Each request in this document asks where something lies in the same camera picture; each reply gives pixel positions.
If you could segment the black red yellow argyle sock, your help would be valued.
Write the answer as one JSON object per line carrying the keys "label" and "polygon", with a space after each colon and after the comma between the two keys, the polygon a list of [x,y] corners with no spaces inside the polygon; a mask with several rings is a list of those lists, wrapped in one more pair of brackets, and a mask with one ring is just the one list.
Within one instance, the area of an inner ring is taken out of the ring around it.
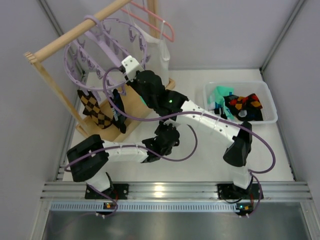
{"label": "black red yellow argyle sock", "polygon": [[261,110],[263,108],[259,98],[255,93],[252,93],[246,97],[237,96],[237,95],[229,95],[224,96],[225,105],[234,110],[243,110],[244,108],[251,108]]}

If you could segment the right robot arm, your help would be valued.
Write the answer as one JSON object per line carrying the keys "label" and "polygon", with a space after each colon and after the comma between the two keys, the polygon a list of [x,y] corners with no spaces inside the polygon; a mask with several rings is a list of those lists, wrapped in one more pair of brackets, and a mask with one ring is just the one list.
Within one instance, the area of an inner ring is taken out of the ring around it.
{"label": "right robot arm", "polygon": [[228,165],[234,194],[241,196],[249,193],[253,183],[247,167],[247,157],[252,149],[250,123],[236,124],[210,113],[187,96],[166,89],[161,78],[151,70],[134,70],[127,74],[127,78],[127,85],[142,97],[148,108],[159,115],[157,130],[163,140],[169,139],[165,133],[167,126],[182,124],[212,134],[226,146],[222,159]]}

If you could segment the mint green sock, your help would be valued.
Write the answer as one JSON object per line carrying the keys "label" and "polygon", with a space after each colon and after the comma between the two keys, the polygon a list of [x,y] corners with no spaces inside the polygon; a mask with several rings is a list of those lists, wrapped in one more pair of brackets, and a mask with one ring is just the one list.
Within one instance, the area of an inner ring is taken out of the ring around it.
{"label": "mint green sock", "polygon": [[141,99],[142,103],[146,106],[147,104],[141,96],[140,96],[140,99]]}
{"label": "mint green sock", "polygon": [[207,99],[208,109],[223,119],[234,121],[230,109],[226,106],[224,97],[233,95],[234,88],[226,86],[217,86]]}

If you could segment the purple round clip hanger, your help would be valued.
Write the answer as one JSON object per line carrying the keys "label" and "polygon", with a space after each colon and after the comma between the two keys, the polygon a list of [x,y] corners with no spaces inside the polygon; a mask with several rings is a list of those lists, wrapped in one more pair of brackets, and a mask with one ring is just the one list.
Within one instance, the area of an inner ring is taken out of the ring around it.
{"label": "purple round clip hanger", "polygon": [[[121,61],[127,56],[131,56],[129,52],[119,44],[119,42],[110,35],[110,30],[105,28],[104,23],[106,21],[115,21],[117,23],[127,25],[129,30],[129,39],[134,42],[136,38],[139,39],[139,48],[143,52],[143,58],[140,61],[141,66],[145,69],[145,63],[147,59],[147,43],[141,32],[132,24],[119,20],[118,18],[105,18],[102,21],[98,21],[92,15],[87,15],[86,20],[91,19],[96,23],[96,27],[99,29],[97,32],[93,32],[91,29],[86,31],[84,35],[96,43],[101,50],[108,56],[108,58],[115,64],[115,68],[119,69],[124,74],[125,81],[118,84],[113,79],[108,77],[108,73],[90,56],[85,50],[85,43],[80,42],[78,39],[73,40],[69,45],[64,48],[64,70],[72,82],[83,90],[91,91],[94,93],[107,91],[111,93],[114,89],[121,88],[120,95],[125,96],[127,94],[125,85],[129,82],[125,74],[125,68],[122,66]],[[87,86],[78,79],[78,74],[75,70],[76,61],[80,59],[82,62],[87,63],[90,71],[95,70],[97,77],[102,80],[102,88]]]}

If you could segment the black sock with grey patches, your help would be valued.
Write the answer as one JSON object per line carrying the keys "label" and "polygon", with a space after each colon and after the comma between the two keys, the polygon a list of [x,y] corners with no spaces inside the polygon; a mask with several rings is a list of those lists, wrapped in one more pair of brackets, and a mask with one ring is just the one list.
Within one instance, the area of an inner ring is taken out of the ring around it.
{"label": "black sock with grey patches", "polygon": [[257,121],[264,120],[261,110],[255,109],[255,108],[245,108],[240,111],[236,110],[232,113],[230,112],[229,109],[225,111],[222,107],[220,107],[220,108],[215,108],[212,112],[215,115],[218,115],[223,119],[230,120],[230,121],[257,122]]}

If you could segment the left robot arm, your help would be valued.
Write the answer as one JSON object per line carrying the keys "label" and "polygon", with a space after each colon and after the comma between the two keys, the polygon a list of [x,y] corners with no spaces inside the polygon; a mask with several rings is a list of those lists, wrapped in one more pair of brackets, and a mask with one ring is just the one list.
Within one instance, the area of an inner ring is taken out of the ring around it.
{"label": "left robot arm", "polygon": [[95,194],[111,196],[114,184],[107,163],[153,163],[172,153],[180,143],[180,133],[173,124],[159,124],[155,136],[133,145],[109,142],[94,134],[67,151],[72,180],[85,182]]}

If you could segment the black blue sock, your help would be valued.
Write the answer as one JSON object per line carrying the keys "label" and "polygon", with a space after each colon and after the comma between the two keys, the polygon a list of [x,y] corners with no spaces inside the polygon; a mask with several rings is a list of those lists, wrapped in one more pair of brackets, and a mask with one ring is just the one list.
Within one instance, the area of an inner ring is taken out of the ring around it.
{"label": "black blue sock", "polygon": [[[115,106],[121,110],[122,112],[125,112],[124,104],[121,99],[121,95],[119,94],[117,89],[114,89],[112,91],[113,97],[111,98],[112,102],[115,104]],[[125,134],[127,131],[127,126],[125,124],[126,117],[119,113],[118,110],[116,110],[111,104],[110,104],[112,113],[113,113],[113,118],[112,118],[112,123],[120,130],[122,134]]]}

